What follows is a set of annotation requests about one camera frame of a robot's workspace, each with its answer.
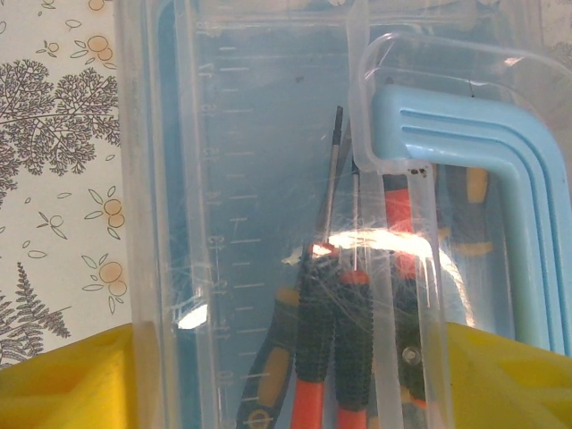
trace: plastic container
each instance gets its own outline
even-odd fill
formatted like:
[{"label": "plastic container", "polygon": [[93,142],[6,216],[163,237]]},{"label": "plastic container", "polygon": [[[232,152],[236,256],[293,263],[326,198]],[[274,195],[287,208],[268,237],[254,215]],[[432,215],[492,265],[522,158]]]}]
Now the plastic container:
[{"label": "plastic container", "polygon": [[[514,50],[539,50],[535,1],[529,7],[488,3],[118,4],[130,275],[138,285],[134,323],[152,324],[160,345],[154,384],[148,375],[156,372],[155,343],[148,330],[136,329],[143,425],[288,428],[297,420],[293,404],[309,404],[300,400],[309,395],[318,401],[303,407],[307,414],[319,420],[324,411],[316,427],[454,427],[445,320],[570,352],[572,301],[563,256],[572,241],[562,225],[570,214],[572,145],[565,118],[572,79],[563,67]],[[403,98],[407,91],[412,95]],[[494,106],[517,118],[526,109],[532,116],[520,118],[543,133],[521,139],[532,141],[527,161],[505,163],[506,169],[482,162],[482,149],[470,142],[457,157],[432,157],[431,145],[450,135],[429,127],[417,147],[401,135],[407,127],[424,130],[400,118],[400,102],[414,104],[424,99],[419,94],[438,102],[405,105],[414,119],[441,108],[442,122],[455,122],[446,109],[474,96],[480,110],[501,102]],[[311,249],[332,245],[342,271],[352,271],[357,260],[368,274],[364,290],[371,298],[363,311],[344,307],[354,302],[352,293],[340,298],[335,288],[324,290],[332,293],[325,299],[333,297],[326,311],[334,314],[333,330],[344,332],[344,317],[354,323],[370,305],[371,325],[364,323],[371,336],[355,353],[348,344],[369,327],[332,340],[331,347],[345,351],[332,353],[329,362],[324,353],[324,387],[315,381],[308,387],[299,362],[314,354],[305,355],[303,339],[329,316],[311,317],[324,308],[308,307],[304,284],[313,274],[299,272],[308,243],[317,240],[338,105],[345,111],[342,129],[351,121],[360,191],[355,199],[348,160],[335,192],[329,245]],[[530,137],[520,126],[513,132],[501,125],[485,127],[499,151],[512,150],[504,143],[519,132]],[[524,151],[512,154],[518,161]],[[484,194],[469,189],[473,181],[485,183]],[[521,186],[520,198],[507,197],[511,184]],[[476,211],[467,205],[474,202]],[[467,228],[469,218],[481,222],[488,237]],[[528,229],[518,241],[520,227]],[[485,243],[481,253],[467,251],[470,240]],[[268,340],[276,332],[286,340]],[[370,352],[371,365],[362,358]],[[358,370],[369,373],[360,384],[370,391],[366,404],[338,409],[343,392],[336,392],[336,381],[358,379],[355,368],[340,362],[365,362]],[[310,427],[301,425],[292,429]]]}]

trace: fern leaf pattern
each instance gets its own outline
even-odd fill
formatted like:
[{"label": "fern leaf pattern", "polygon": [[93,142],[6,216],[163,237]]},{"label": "fern leaf pattern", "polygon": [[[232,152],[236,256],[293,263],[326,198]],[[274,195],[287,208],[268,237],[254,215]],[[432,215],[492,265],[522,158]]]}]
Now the fern leaf pattern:
[{"label": "fern leaf pattern", "polygon": [[16,300],[0,295],[0,369],[44,351],[44,335],[70,337],[63,320],[66,308],[51,312],[41,302],[22,263],[17,264]]}]

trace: tree pattern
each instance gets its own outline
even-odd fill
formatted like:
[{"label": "tree pattern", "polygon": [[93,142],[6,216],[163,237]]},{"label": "tree pattern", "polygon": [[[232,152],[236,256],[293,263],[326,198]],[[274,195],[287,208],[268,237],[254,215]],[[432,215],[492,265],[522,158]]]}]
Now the tree pattern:
[{"label": "tree pattern", "polygon": [[37,61],[0,65],[0,206],[20,169],[81,174],[95,159],[93,139],[119,146],[117,81],[88,68],[55,86]]},{"label": "tree pattern", "polygon": [[63,321],[63,311],[67,308],[50,311],[34,293],[24,266],[21,263],[17,266],[18,298],[15,302],[7,300],[0,291],[0,369],[44,351],[45,331],[70,337]]}]

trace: wallpaper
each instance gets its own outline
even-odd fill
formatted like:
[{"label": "wallpaper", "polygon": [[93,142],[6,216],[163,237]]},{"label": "wallpaper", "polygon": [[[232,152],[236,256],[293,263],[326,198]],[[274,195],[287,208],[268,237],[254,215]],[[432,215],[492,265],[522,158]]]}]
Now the wallpaper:
[{"label": "wallpaper", "polygon": [[113,12],[0,0],[0,367],[130,321]]}]

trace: light blue plastic handle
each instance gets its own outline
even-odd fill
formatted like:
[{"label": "light blue plastic handle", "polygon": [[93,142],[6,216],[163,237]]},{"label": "light blue plastic handle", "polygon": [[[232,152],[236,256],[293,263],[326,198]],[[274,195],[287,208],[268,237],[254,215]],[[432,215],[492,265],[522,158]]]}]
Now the light blue plastic handle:
[{"label": "light blue plastic handle", "polygon": [[554,137],[513,105],[398,85],[374,96],[374,151],[500,178],[517,339],[570,355],[572,208]]}]

